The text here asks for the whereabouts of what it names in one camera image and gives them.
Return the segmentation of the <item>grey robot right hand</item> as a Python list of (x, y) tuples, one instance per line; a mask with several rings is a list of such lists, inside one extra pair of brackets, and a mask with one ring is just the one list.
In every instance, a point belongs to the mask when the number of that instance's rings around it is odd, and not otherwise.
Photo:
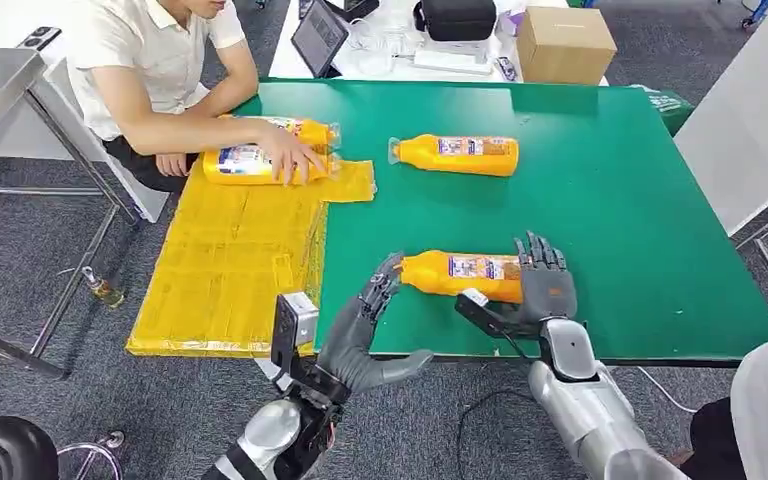
[(542, 321), (571, 319), (577, 312), (577, 294), (565, 255), (532, 231), (514, 239), (520, 266), (522, 300), (503, 315), (511, 335), (536, 335)]

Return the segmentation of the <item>person's right hand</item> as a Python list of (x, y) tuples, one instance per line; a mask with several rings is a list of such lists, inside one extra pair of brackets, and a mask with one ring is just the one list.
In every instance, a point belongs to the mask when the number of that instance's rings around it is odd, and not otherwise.
[(271, 162), (273, 179), (284, 185), (291, 184), (294, 178), (305, 184), (311, 168), (320, 173), (327, 172), (317, 153), (294, 134), (275, 125), (266, 123), (256, 143)]

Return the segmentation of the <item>person's left hand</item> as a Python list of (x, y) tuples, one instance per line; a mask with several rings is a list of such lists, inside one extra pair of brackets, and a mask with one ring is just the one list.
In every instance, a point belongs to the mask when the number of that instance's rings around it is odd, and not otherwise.
[(190, 165), (188, 157), (183, 153), (157, 154), (155, 164), (159, 173), (163, 176), (185, 177), (189, 175)]

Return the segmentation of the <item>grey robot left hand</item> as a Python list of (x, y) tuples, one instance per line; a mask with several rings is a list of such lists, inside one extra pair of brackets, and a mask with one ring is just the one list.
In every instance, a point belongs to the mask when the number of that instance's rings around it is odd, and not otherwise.
[(376, 360), (369, 352), (378, 321), (401, 284), (402, 260), (402, 253), (392, 253), (376, 268), (337, 314), (318, 355), (317, 367), (352, 393), (405, 380), (433, 359), (427, 349), (390, 360)]

